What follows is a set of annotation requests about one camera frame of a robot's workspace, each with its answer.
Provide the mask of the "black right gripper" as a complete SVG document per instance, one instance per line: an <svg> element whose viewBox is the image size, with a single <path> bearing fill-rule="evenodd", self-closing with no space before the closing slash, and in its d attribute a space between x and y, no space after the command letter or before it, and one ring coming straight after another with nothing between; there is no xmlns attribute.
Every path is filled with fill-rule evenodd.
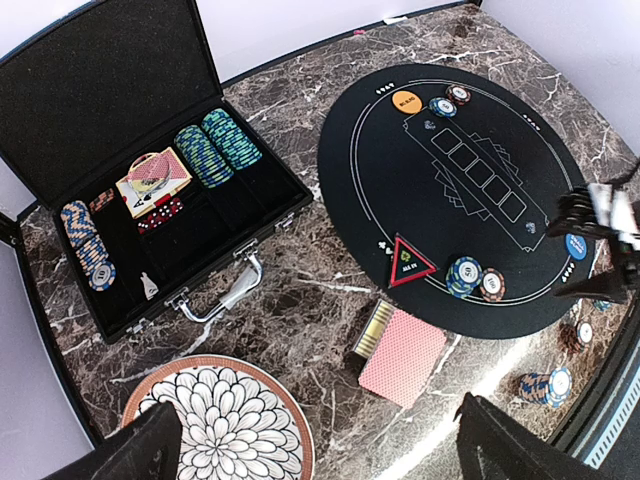
<svg viewBox="0 0 640 480"><path fill-rule="evenodd" d="M639 171L639 160L605 184L585 184L562 195L547 237L573 234L608 238L613 269L558 289L559 297L624 303L629 288L639 286L639 227L625 186Z"/></svg>

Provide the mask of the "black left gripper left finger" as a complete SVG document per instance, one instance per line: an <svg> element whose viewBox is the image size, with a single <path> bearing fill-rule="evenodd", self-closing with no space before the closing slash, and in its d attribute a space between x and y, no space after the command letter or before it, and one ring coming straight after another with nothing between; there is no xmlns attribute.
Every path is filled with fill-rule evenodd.
<svg viewBox="0 0 640 480"><path fill-rule="evenodd" d="M182 424L171 403L159 403L50 479L177 478Z"/></svg>

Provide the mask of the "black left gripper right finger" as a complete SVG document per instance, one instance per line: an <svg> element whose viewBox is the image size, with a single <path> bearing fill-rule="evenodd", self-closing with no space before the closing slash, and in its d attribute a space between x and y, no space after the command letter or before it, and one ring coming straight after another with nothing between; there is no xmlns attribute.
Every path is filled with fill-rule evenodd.
<svg viewBox="0 0 640 480"><path fill-rule="evenodd" d="M466 393L455 414L456 447L465 479L601 479L482 396Z"/></svg>

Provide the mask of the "teal blue chip stack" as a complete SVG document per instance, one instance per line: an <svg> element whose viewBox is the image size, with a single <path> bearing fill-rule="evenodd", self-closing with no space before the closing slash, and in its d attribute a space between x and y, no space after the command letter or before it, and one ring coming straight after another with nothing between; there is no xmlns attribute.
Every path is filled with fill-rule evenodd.
<svg viewBox="0 0 640 480"><path fill-rule="evenodd" d="M612 303L605 300L593 300L592 304L594 308L600 312L605 312L612 307Z"/></svg>

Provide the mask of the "blue white chip stack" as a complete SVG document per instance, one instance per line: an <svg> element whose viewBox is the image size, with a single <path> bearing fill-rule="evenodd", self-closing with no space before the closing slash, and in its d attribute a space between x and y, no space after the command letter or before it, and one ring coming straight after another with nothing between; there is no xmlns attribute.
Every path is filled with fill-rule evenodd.
<svg viewBox="0 0 640 480"><path fill-rule="evenodd" d="M527 373L518 382L518 396L525 402L559 408L572 391L572 375L568 368L551 373Z"/></svg>

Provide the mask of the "brown white chip stack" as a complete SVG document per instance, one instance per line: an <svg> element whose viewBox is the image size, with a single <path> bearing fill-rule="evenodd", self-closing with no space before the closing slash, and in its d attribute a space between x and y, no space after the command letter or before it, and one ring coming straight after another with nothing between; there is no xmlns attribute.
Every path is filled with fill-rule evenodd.
<svg viewBox="0 0 640 480"><path fill-rule="evenodd" d="M584 352L593 339L593 327L587 321L575 325L563 324L560 330L562 344L570 354Z"/></svg>

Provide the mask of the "orange chip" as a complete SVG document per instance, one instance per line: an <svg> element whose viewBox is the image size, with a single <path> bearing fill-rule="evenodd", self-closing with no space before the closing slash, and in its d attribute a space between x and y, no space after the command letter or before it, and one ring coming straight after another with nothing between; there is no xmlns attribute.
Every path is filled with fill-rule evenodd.
<svg viewBox="0 0 640 480"><path fill-rule="evenodd" d="M494 268L486 268L483 270L482 281L479 287L482 297L491 303L501 301L506 291L503 275Z"/></svg>

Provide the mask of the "red chip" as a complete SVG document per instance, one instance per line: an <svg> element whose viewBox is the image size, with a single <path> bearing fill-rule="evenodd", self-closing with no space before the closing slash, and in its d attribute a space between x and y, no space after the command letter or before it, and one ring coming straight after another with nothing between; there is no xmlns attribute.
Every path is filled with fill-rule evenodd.
<svg viewBox="0 0 640 480"><path fill-rule="evenodd" d="M446 97L455 105L466 105L471 100L471 93L466 88L452 84L446 88Z"/></svg>

